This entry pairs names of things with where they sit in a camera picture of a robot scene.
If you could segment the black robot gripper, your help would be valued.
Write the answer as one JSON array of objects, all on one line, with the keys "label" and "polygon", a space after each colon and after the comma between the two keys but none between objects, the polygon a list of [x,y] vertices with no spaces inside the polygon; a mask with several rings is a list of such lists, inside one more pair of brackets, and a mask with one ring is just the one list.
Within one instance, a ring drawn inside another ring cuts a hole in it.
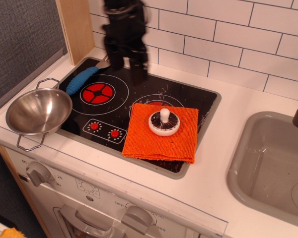
[{"label": "black robot gripper", "polygon": [[106,0],[104,11],[109,24],[104,25],[105,49],[114,70],[124,66],[129,58],[131,79],[134,86],[148,79],[148,55],[142,41],[146,33],[144,3],[141,0]]}]

